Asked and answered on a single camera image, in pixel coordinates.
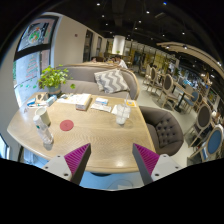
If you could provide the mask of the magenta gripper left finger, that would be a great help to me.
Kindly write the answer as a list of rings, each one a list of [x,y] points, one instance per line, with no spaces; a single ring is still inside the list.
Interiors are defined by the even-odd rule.
[[[68,168],[71,171],[71,181],[79,185],[84,174],[87,162],[91,155],[91,144],[83,145],[64,156]]]

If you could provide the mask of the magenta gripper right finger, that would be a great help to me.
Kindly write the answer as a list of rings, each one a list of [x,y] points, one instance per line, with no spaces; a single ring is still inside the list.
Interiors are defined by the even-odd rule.
[[[152,183],[152,172],[159,160],[159,155],[141,145],[133,144],[132,154],[136,160],[142,181],[145,185]]]

